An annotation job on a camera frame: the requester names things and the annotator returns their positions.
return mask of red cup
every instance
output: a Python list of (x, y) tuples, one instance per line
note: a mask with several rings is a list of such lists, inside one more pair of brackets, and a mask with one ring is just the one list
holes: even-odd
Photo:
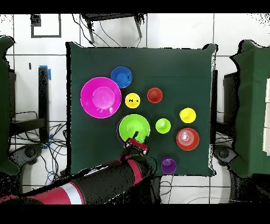
[(192, 128), (184, 128), (178, 132), (176, 137), (177, 145), (185, 151), (191, 151), (197, 147), (200, 138), (198, 133)]
[(153, 104), (158, 103), (159, 101), (161, 101), (162, 99), (162, 92), (159, 88), (152, 88), (148, 91), (147, 93), (147, 98), (150, 102), (152, 102)]

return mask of magenta bowl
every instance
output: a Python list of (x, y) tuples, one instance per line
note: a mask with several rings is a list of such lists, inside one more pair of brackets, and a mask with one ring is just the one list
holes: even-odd
[(112, 116), (120, 107), (121, 91), (109, 78), (90, 79), (82, 88), (81, 105), (86, 113), (95, 118)]

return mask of white stripe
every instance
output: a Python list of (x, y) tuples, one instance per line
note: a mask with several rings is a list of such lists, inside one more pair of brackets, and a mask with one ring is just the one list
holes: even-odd
[(69, 196), (71, 204), (82, 204), (81, 197), (74, 185), (67, 183), (61, 186), (61, 188), (63, 188), (67, 193), (67, 196)]

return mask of blue tape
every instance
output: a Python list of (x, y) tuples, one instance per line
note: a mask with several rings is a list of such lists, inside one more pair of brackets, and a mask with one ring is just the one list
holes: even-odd
[(53, 134), (50, 134), (50, 140), (52, 141), (53, 140)]
[(48, 69), (48, 79), (52, 80), (52, 78), (51, 78), (51, 69)]
[(52, 78), (51, 78), (51, 69), (48, 69), (48, 79), (52, 80)]

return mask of tiled floor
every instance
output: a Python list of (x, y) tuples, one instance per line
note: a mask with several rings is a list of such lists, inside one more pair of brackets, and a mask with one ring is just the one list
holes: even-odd
[[(34, 28), (35, 35), (58, 35), (59, 23), (57, 14), (41, 15), (42, 26)], [(51, 69), (49, 81), (50, 126), (66, 122), (66, 41), (74, 41), (82, 46), (91, 46), (84, 35), (90, 39), (84, 20), (79, 14), (61, 14), (61, 38), (31, 38), (30, 15), (0, 15), (0, 35), (14, 38), (15, 44), (7, 51), (7, 60), (17, 74), (16, 80), (16, 112), (38, 111), (37, 68), (47, 65)], [(200, 49), (208, 43), (218, 45), (216, 69), (218, 70), (218, 102), (217, 110), (224, 111), (223, 77), (236, 71), (236, 66), (229, 58), (238, 50), (243, 39), (252, 39), (259, 45), (270, 45), (270, 23), (263, 14), (148, 14), (148, 19), (141, 24), (140, 40), (133, 17), (101, 21), (102, 28), (121, 46), (137, 46), (139, 48), (192, 48)], [(102, 31), (100, 23), (94, 22), (94, 32), (109, 46), (118, 46)], [(94, 34), (96, 46), (107, 46)], [(34, 118), (34, 114), (17, 115), (16, 119)], [(217, 119), (222, 121), (223, 114)], [(57, 138), (64, 140), (62, 132)], [(60, 170), (66, 166), (66, 149), (61, 149), (57, 156)], [(47, 169), (52, 169), (51, 155), (43, 150)], [(203, 176), (163, 176), (161, 198), (162, 203), (227, 203), (230, 194), (229, 172), (221, 167), (213, 158), (212, 167), (216, 175)], [(39, 188), (45, 184), (47, 172), (41, 157), (32, 166), (28, 165), (24, 172), (24, 191)]]

